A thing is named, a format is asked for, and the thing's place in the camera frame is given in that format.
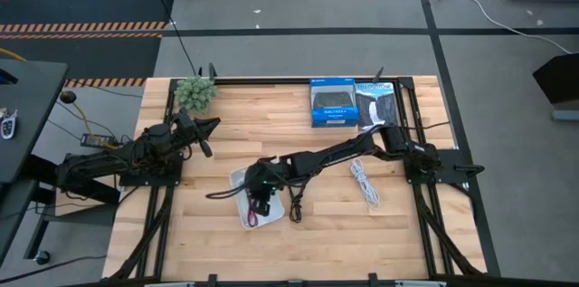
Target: blue box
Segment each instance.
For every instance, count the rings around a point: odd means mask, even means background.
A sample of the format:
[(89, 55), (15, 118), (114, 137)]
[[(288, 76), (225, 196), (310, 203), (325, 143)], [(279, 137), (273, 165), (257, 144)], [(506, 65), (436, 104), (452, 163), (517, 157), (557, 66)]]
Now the blue box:
[(309, 79), (312, 128), (354, 127), (358, 108), (354, 79)]

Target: white cable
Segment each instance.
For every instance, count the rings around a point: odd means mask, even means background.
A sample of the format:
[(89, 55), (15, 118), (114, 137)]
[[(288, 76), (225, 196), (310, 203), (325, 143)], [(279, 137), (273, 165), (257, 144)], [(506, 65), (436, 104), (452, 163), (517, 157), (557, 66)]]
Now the white cable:
[(354, 174), (356, 181), (360, 184), (360, 188), (364, 194), (365, 202), (370, 208), (378, 210), (380, 207), (380, 196), (370, 185), (370, 182), (368, 182), (368, 177), (364, 173), (362, 161), (360, 159), (354, 159), (350, 169), (352, 170), (352, 174)]
[(548, 43), (552, 43), (553, 45), (557, 46), (561, 51), (563, 51), (563, 52), (565, 52), (565, 53), (567, 53), (567, 54), (571, 54), (571, 52), (567, 51), (563, 46), (561, 46), (561, 45), (558, 44), (558, 43), (555, 43), (554, 41), (552, 41), (552, 40), (550, 40), (550, 39), (548, 39), (548, 38), (545, 38), (545, 37), (539, 36), (539, 35), (534, 35), (534, 34), (521, 33), (520, 31), (517, 31), (517, 30), (515, 30), (515, 29), (513, 29), (513, 28), (507, 27), (507, 26), (504, 25), (504, 24), (500, 24), (500, 23), (496, 22), (495, 20), (491, 19), (490, 16), (485, 12), (485, 9), (482, 8), (482, 5), (480, 4), (479, 1), (477, 1), (477, 0), (470, 0), (470, 1), (476, 3), (476, 4), (479, 6), (480, 11), (482, 11), (482, 13), (483, 13), (483, 14), (485, 15), (485, 17), (487, 18), (487, 20), (491, 21), (493, 24), (496, 24), (496, 25), (498, 25), (499, 27), (505, 28), (505, 29), (509, 30), (509, 31), (512, 32), (512, 33), (517, 33), (517, 34), (520, 34), (520, 35), (522, 35), (522, 36), (524, 36), (524, 37), (527, 37), (527, 38), (535, 38), (535, 39), (540, 39), (540, 40), (546, 41), (546, 42), (548, 42)]

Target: green succulent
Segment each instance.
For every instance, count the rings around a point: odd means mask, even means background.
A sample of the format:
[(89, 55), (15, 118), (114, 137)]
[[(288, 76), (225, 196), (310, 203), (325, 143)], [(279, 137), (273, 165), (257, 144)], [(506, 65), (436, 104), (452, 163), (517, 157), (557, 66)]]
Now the green succulent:
[(177, 82), (175, 97), (179, 106), (195, 113), (205, 114), (211, 98), (217, 94), (214, 82), (202, 77), (192, 77)]

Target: yellow and black hazard tape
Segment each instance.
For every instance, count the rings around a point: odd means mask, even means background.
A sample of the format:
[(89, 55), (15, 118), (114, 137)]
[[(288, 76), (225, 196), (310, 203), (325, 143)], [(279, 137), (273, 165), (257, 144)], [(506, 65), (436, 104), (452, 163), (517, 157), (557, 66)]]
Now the yellow and black hazard tape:
[(0, 39), (161, 38), (161, 33), (0, 34)]
[(67, 79), (67, 88), (82, 87), (142, 87), (147, 78), (104, 78), (104, 79)]
[(164, 29), (165, 21), (91, 24), (0, 24), (0, 33), (59, 33), (115, 30)]

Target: floor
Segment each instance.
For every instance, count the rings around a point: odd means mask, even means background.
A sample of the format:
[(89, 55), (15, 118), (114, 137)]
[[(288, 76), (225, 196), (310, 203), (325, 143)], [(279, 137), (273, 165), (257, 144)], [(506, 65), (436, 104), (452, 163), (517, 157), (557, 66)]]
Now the floor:
[[(490, 16), (514, 27), (579, 27), (577, 4), (480, 2)], [(470, 1), (430, 4), (438, 28), (493, 27)], [(421, 0), (176, 0), (173, 17), (180, 30), (427, 28)], [(576, 35), (549, 38), (579, 51)], [(444, 34), (440, 39), (472, 156), (487, 169), (479, 184), (501, 274), (579, 282), (579, 198), (574, 194), (579, 190), (574, 171), (579, 128), (550, 120), (551, 105), (531, 76), (561, 52), (515, 35)], [(384, 74), (440, 75), (428, 34), (201, 35), (185, 37), (184, 44), (196, 66), (213, 62), (222, 76), (373, 74), (381, 66)], [(190, 71), (177, 39), (163, 38), (155, 76)], [(138, 99), (89, 88), (76, 91), (91, 119), (117, 135), (132, 135)], [(62, 109), (54, 109), (51, 120), (77, 136), (83, 132), (81, 122)], [(34, 153), (60, 162), (66, 152), (87, 150), (47, 124)], [(22, 260), (34, 219), (35, 214), (25, 217), (0, 278), (37, 269)], [(53, 263), (104, 254), (110, 226), (106, 220), (102, 224), (51, 223), (42, 249), (52, 253)], [(75, 263), (27, 282), (94, 282), (102, 265), (99, 260)]]

